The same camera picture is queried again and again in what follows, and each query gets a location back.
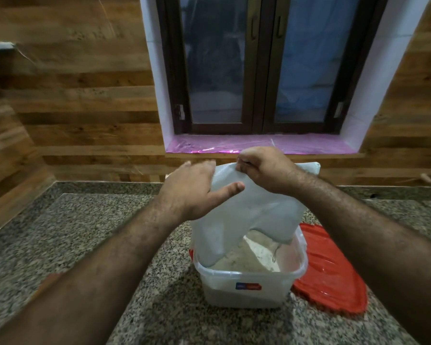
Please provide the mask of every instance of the hairy arm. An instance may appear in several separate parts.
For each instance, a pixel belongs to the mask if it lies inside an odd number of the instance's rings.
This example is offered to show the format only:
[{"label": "hairy arm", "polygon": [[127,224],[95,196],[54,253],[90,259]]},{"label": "hairy arm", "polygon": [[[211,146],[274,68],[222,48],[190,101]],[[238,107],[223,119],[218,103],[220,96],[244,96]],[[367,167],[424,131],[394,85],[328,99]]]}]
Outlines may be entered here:
[{"label": "hairy arm", "polygon": [[185,163],[171,174],[148,206],[5,325],[0,344],[107,342],[168,235],[244,189],[233,183],[210,192],[214,170],[215,162]]},{"label": "hairy arm", "polygon": [[243,151],[238,169],[307,206],[399,323],[431,344],[431,240],[304,172],[275,148]]}]

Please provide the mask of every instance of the pink plastic film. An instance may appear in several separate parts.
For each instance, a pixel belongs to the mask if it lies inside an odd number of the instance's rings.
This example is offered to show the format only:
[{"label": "pink plastic film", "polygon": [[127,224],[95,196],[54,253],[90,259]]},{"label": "pink plastic film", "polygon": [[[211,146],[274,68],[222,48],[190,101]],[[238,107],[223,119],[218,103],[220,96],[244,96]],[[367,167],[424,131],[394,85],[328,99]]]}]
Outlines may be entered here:
[{"label": "pink plastic film", "polygon": [[166,149],[168,153],[187,154],[239,154],[253,146],[276,146],[285,154],[354,154],[338,135],[293,134],[293,135],[176,135]]}]

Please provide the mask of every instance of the window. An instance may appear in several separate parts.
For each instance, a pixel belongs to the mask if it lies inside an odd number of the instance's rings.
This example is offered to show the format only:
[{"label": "window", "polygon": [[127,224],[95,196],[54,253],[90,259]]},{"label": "window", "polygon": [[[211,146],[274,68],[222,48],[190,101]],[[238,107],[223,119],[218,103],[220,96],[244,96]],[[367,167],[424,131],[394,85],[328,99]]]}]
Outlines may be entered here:
[{"label": "window", "polygon": [[338,133],[387,0],[157,0],[177,134]]}]

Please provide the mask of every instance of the plastic bag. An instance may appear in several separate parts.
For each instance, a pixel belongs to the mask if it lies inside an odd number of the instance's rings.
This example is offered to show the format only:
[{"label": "plastic bag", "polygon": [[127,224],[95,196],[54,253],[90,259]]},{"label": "plastic bag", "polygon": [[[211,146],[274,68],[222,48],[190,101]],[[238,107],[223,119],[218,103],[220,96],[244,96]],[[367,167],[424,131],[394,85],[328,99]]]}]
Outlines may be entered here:
[{"label": "plastic bag", "polygon": [[[246,188],[198,220],[190,222],[192,248],[202,266],[214,265],[235,248],[251,229],[262,232],[278,243],[289,244],[305,211],[293,197],[272,194],[256,185],[246,174],[235,170],[235,163],[216,167],[212,191],[241,181]],[[318,162],[298,163],[299,167],[318,174]]]}]

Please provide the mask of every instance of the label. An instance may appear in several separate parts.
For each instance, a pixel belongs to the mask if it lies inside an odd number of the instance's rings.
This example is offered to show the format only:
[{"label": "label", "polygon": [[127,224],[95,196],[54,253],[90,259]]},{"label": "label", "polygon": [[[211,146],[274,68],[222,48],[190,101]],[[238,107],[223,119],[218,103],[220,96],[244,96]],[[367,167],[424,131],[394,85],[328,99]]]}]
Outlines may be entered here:
[{"label": "label", "polygon": [[248,290],[248,291],[261,291],[262,286],[258,283],[236,282],[236,288],[235,289]]}]

